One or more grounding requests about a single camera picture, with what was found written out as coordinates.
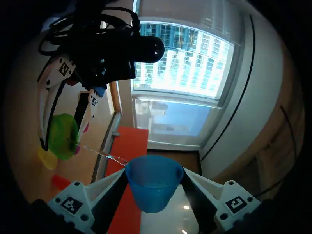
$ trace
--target orange panel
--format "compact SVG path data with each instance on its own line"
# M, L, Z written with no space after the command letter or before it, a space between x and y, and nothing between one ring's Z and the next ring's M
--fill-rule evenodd
M136 157L146 155L148 130L119 127L120 136L113 142L111 155L121 157L128 162ZM105 176L115 173L123 168L119 163L108 160ZM115 216L108 229L108 234L139 234L141 225L141 211L136 206L129 185L120 200Z

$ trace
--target green plastic cup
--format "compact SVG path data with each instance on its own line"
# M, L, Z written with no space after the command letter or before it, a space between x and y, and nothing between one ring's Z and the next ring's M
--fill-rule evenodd
M49 150L62 160L74 155L78 143L78 126L73 116L69 114L52 117Z

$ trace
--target glass building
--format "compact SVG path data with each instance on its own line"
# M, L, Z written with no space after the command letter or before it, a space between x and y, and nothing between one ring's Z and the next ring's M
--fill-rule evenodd
M141 35L159 37L163 58L154 64L136 63L135 90L165 90L216 98L229 44L210 34L180 25L142 23Z

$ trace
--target blue plastic cup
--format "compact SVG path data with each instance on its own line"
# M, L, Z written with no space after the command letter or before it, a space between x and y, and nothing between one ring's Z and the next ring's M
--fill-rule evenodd
M183 173L179 163L163 156L141 156L126 165L135 203L146 213L156 213L167 206Z

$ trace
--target pink object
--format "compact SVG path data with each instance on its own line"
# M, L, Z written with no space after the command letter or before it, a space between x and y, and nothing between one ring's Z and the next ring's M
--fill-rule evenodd
M74 155L78 154L78 153L79 153L79 150L80 150L80 146L78 145L77 148L76 148L76 151L75 151Z
M87 124L87 126L85 127L85 130L83 131L84 133L88 130L89 128L89 123Z

